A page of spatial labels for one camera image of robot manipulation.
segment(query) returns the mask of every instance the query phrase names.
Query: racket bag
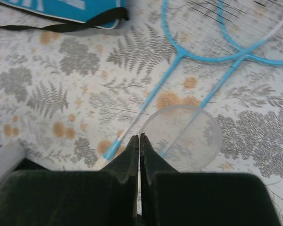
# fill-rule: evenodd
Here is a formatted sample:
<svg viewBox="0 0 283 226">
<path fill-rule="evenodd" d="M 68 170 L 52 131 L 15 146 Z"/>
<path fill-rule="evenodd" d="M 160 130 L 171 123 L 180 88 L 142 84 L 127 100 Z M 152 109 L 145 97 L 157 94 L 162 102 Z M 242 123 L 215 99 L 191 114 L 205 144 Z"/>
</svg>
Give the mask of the racket bag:
<svg viewBox="0 0 283 226">
<path fill-rule="evenodd" d="M 125 3 L 126 0 L 0 0 L 1 5 L 57 22 L 45 27 L 5 25 L 0 28 L 10 31 L 38 29 L 60 33 L 92 27 L 114 29 L 121 19 L 129 19 Z"/>
</svg>

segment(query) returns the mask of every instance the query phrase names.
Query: transparent circular lid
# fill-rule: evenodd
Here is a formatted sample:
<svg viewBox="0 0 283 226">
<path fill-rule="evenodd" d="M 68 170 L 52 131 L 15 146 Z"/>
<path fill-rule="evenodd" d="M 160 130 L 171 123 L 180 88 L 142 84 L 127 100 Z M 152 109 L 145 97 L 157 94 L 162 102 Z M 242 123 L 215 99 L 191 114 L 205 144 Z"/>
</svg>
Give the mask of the transparent circular lid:
<svg viewBox="0 0 283 226">
<path fill-rule="evenodd" d="M 180 172 L 203 169 L 216 158 L 222 144 L 217 121 L 190 105 L 173 105 L 155 112 L 142 126 L 141 133 Z"/>
</svg>

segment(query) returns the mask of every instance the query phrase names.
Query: floral bedspread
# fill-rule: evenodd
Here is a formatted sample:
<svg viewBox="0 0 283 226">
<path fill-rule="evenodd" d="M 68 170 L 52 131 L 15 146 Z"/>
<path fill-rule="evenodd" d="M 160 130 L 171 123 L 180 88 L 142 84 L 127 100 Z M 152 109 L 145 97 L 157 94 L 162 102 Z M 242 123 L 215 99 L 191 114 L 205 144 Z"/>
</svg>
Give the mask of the floral bedspread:
<svg viewBox="0 0 283 226">
<path fill-rule="evenodd" d="M 51 170 L 92 170 L 175 57 L 161 0 L 129 9 L 131 20 L 113 31 L 0 30 L 1 145 L 19 140 Z M 0 24 L 50 23 L 0 6 Z M 118 153 L 156 110 L 198 105 L 228 68 L 183 60 Z M 243 63 L 205 110 L 221 125 L 223 146 L 204 170 L 258 175 L 283 224 L 283 68 Z"/>
</svg>

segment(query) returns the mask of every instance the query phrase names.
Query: badminton racket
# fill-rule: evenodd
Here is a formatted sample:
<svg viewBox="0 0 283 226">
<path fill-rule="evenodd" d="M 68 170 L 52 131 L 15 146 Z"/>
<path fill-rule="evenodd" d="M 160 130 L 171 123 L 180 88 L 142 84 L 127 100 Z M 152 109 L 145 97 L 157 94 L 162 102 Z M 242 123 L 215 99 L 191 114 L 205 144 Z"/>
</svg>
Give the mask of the badminton racket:
<svg viewBox="0 0 283 226">
<path fill-rule="evenodd" d="M 271 0 L 268 2 L 270 9 L 268 16 L 266 13 L 265 16 L 256 18 L 259 3 L 252 0 L 164 0 L 162 25 L 166 37 L 177 50 L 177 55 L 129 127 L 98 159 L 95 168 L 103 167 L 107 161 L 114 158 L 123 138 L 184 57 L 206 63 L 235 60 L 250 53 L 272 37 L 283 25 L 283 13 L 273 10 L 278 3 Z M 222 5 L 225 6 L 222 8 L 222 18 L 239 37 L 236 43 L 243 46 L 239 52 L 235 52 L 235 46 L 224 39 L 219 21 L 215 19 L 218 15 L 217 10 Z"/>
<path fill-rule="evenodd" d="M 257 15 L 263 16 L 263 13 L 266 13 L 267 10 L 271 10 L 266 8 L 270 1 L 265 1 L 259 4 L 261 11 L 257 12 Z M 281 2 L 274 1 L 274 8 L 273 11 L 277 10 L 279 12 L 283 12 L 283 5 Z M 234 39 L 230 36 L 230 33 L 227 29 L 226 21 L 223 18 L 223 4 L 219 4 L 217 9 L 217 19 L 219 21 L 220 30 L 224 36 L 224 38 L 237 50 L 241 51 L 244 48 L 238 45 Z M 213 88 L 213 90 L 204 98 L 204 100 L 199 105 L 199 108 L 204 108 L 209 100 L 215 95 L 215 93 L 221 88 L 221 86 L 226 82 L 226 80 L 232 75 L 232 73 L 243 63 L 245 60 L 252 60 L 262 64 L 270 65 L 270 66 L 283 66 L 283 23 L 280 23 L 281 27 L 278 28 L 278 32 L 274 34 L 273 38 L 267 40 L 267 42 L 263 45 L 263 50 L 265 50 L 266 54 L 269 54 L 267 59 L 266 57 L 261 57 L 262 53 L 253 53 L 241 56 L 232 67 L 224 74 L 221 80 L 217 83 L 217 85 Z M 182 129 L 178 132 L 178 135 L 168 144 L 168 146 L 159 152 L 160 156 L 165 157 L 168 150 L 177 142 L 178 138 L 185 132 L 188 126 L 195 120 L 197 114 L 194 114 L 191 117 L 191 120 L 182 127 Z"/>
</svg>

